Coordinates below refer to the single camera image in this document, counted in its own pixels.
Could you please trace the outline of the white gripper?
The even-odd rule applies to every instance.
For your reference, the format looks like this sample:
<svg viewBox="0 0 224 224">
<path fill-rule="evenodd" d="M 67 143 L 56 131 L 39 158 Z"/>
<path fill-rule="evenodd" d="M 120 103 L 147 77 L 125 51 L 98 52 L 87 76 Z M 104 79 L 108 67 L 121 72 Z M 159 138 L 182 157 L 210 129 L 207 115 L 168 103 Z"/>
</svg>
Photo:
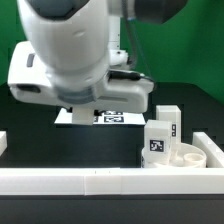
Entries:
<svg viewBox="0 0 224 224">
<path fill-rule="evenodd" d="M 15 99 L 24 103 L 128 113 L 146 112 L 155 87 L 142 73 L 111 69 L 104 62 L 55 73 L 28 41 L 15 47 L 7 84 Z"/>
</svg>

